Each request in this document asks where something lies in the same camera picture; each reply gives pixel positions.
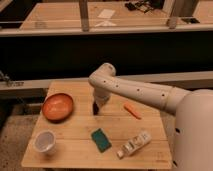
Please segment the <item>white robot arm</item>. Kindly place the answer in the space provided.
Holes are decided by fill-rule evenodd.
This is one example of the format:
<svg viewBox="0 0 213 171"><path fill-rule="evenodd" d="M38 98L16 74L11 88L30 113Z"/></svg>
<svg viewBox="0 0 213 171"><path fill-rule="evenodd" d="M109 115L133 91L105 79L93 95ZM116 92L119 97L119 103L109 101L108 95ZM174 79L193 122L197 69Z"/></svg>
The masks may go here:
<svg viewBox="0 0 213 171"><path fill-rule="evenodd" d="M115 93L176 116L172 171L213 171L213 90L120 79L110 63L88 81L94 87L94 113Z"/></svg>

